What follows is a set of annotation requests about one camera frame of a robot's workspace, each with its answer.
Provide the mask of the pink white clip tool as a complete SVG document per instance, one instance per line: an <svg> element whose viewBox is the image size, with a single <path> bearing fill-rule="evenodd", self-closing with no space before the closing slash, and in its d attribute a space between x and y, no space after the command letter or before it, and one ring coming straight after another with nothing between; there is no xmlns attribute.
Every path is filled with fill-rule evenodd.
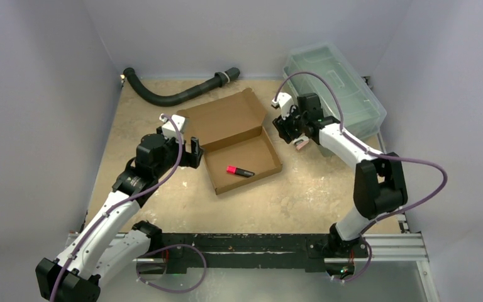
<svg viewBox="0 0 483 302"><path fill-rule="evenodd" d="M308 138L298 138L293 141L293 145L295 146L296 150L301 150L308 143L309 143Z"/></svg>

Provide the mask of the brown cardboard box sheet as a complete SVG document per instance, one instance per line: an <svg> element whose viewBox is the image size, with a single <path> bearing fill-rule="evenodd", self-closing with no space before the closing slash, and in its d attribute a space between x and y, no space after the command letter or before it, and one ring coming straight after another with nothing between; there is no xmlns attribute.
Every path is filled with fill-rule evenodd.
<svg viewBox="0 0 483 302"><path fill-rule="evenodd" d="M282 162L263 123L267 110L246 88L230 96L177 111L187 118L185 134L199 139L203 161L216 194L277 174ZM229 166L255 173L245 178L226 172Z"/></svg>

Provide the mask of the black red marker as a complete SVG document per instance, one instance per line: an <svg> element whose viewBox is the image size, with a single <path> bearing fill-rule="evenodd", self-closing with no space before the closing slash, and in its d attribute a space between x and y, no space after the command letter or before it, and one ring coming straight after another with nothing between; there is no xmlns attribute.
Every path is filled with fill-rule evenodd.
<svg viewBox="0 0 483 302"><path fill-rule="evenodd" d="M241 177L245 177L245 178L253 177L255 175L255 173L252 172L252 171L241 169L239 167L235 167L235 166L232 166L232 165L229 165L226 168L226 172L229 173L229 174L233 174L233 175L241 176Z"/></svg>

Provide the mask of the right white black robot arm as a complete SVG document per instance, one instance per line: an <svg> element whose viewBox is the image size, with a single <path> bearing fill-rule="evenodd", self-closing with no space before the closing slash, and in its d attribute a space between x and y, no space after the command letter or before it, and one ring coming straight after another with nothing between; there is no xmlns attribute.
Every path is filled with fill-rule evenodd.
<svg viewBox="0 0 483 302"><path fill-rule="evenodd" d="M293 98L280 92L270 105L280 110L272 124L286 143L299 138L312 140L337 155L354 172L353 207L330 227L322 248L324 253L349 253L370 223L408 202L403 166L397 155L371 149L337 118L325 116L317 94Z"/></svg>

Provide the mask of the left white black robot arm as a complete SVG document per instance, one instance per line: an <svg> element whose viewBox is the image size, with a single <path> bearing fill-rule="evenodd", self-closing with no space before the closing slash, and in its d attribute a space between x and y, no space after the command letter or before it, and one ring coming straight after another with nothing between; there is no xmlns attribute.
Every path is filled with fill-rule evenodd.
<svg viewBox="0 0 483 302"><path fill-rule="evenodd" d="M111 242L178 167L198 168L203 153L196 137L187 151L181 134L145 135L90 223L58 256L38 263L35 274L41 297L97 301L101 288L133 259L143 255L166 259L170 249L183 248L183 243L166 245L163 231L147 221L135 223L117 244Z"/></svg>

